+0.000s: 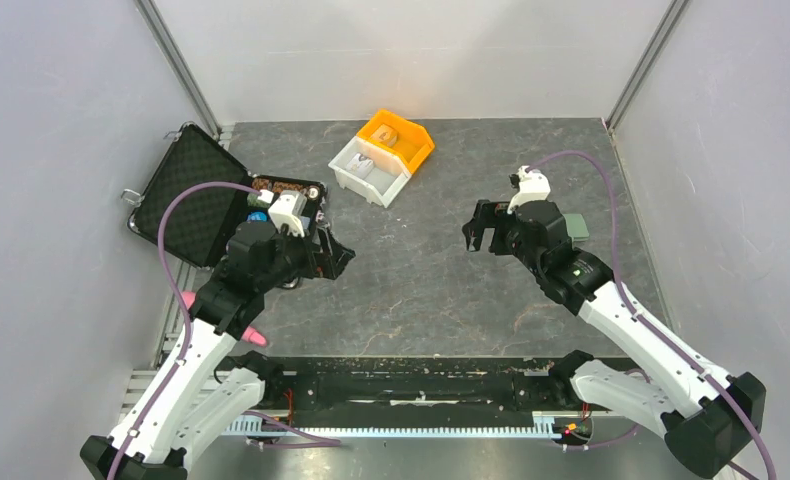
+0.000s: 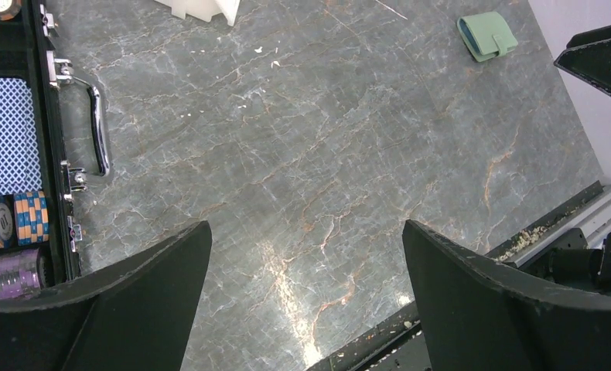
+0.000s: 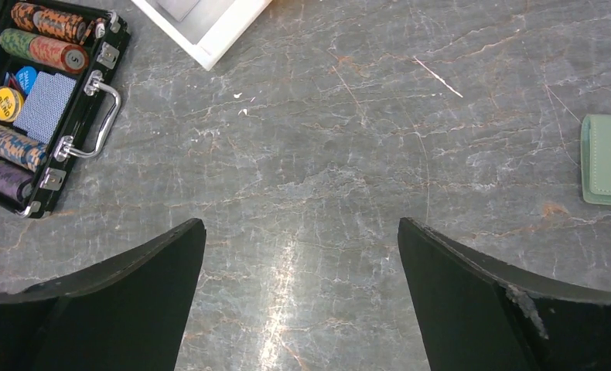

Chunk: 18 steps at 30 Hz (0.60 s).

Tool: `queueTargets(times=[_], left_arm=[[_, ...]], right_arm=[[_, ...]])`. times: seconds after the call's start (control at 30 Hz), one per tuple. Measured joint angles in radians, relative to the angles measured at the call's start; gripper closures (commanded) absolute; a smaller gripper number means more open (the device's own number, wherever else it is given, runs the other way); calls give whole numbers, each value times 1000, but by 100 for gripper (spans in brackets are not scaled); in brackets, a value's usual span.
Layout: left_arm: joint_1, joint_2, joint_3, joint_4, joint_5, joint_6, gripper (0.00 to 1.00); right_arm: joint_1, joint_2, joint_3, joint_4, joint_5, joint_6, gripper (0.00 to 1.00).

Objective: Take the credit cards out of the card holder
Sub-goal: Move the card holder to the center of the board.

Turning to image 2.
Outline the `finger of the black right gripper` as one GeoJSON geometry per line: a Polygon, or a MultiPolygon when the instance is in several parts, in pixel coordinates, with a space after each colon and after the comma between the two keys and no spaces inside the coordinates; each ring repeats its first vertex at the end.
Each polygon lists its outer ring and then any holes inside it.
{"type": "Polygon", "coordinates": [[[555,66],[611,97],[611,25],[573,36],[555,66]]]}

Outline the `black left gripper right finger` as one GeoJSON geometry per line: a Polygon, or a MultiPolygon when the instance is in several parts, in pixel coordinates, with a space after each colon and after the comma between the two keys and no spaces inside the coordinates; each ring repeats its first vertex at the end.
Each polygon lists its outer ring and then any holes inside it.
{"type": "Polygon", "coordinates": [[[611,370],[611,296],[476,254],[409,220],[402,234],[435,370],[611,370]]]}

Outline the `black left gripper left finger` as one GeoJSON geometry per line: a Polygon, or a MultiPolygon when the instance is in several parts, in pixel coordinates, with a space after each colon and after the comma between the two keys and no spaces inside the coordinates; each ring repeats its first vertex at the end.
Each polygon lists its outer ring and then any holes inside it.
{"type": "Polygon", "coordinates": [[[212,232],[195,223],[27,299],[0,301],[0,370],[178,370],[212,232]]]}

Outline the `green card holder wallet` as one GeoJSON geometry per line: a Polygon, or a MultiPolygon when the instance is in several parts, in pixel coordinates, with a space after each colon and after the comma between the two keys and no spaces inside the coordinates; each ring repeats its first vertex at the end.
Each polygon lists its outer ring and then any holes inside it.
{"type": "Polygon", "coordinates": [[[498,12],[463,16],[456,21],[456,27],[478,63],[505,56],[518,46],[509,25],[498,12]]]}

